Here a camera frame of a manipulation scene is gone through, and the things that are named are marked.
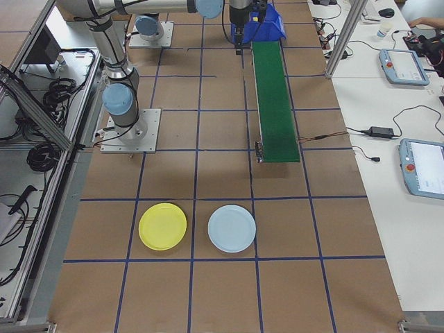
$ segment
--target white table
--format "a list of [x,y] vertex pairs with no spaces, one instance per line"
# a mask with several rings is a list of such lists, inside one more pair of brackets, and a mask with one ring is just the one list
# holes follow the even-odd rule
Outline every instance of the white table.
[[[340,32],[350,8],[346,0],[339,0],[343,13],[327,20]],[[376,8],[393,8],[390,22],[394,30],[407,30],[393,0],[379,0]],[[339,12],[337,6],[310,4],[315,17],[331,17]],[[377,40],[378,24],[358,23],[352,40],[362,40],[373,47],[393,48],[391,36]],[[397,49],[407,49],[397,33]],[[382,71],[378,52],[361,43],[349,44],[354,56],[340,61],[333,83],[345,124],[356,129],[370,126],[390,127],[398,134],[392,118],[404,108],[427,105],[440,111],[444,107],[438,99],[444,80],[435,73],[428,74],[426,87],[395,86]],[[442,142],[443,136],[434,128],[438,115],[425,108],[409,110],[397,118],[404,135],[412,139]],[[444,121],[438,125],[444,130]],[[369,162],[357,151],[356,159],[363,178],[379,236],[391,270],[396,291],[404,311],[444,310],[444,201],[412,196],[404,186],[398,155],[399,140],[373,139],[351,134],[353,145],[362,147],[369,156],[380,156],[381,162]]]

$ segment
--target paper cup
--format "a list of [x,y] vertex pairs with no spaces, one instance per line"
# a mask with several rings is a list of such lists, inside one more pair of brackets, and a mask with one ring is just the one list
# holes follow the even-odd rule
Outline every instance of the paper cup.
[[378,36],[379,38],[384,38],[387,36],[387,33],[389,33],[390,29],[392,28],[392,23],[390,22],[382,22],[379,25],[379,29],[377,31],[376,36]]

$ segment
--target blue bin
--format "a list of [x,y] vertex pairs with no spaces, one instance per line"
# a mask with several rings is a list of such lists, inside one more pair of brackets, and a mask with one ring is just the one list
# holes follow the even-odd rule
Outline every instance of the blue bin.
[[[256,36],[256,30],[259,22],[255,21],[257,17],[256,12],[251,13],[250,21],[245,25],[244,29],[244,43],[249,42],[275,42],[280,38],[287,38],[285,35],[284,22],[276,9],[271,5],[267,5],[266,16],[264,22],[260,26]],[[234,24],[231,24],[231,38],[234,41]]]

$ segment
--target person's arm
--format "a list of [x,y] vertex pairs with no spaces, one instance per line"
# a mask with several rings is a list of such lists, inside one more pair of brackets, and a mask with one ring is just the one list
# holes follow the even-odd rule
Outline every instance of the person's arm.
[[435,18],[435,17],[420,17],[419,19],[415,19],[409,22],[410,28],[414,28],[418,24],[425,24],[428,26],[432,26],[436,29],[444,30],[444,18]]

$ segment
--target yellow plate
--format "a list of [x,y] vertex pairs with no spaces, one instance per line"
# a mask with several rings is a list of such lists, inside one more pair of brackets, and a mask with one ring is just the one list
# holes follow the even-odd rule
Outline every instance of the yellow plate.
[[149,248],[168,250],[178,245],[187,230],[183,211],[171,203],[159,203],[149,208],[139,222],[139,236]]

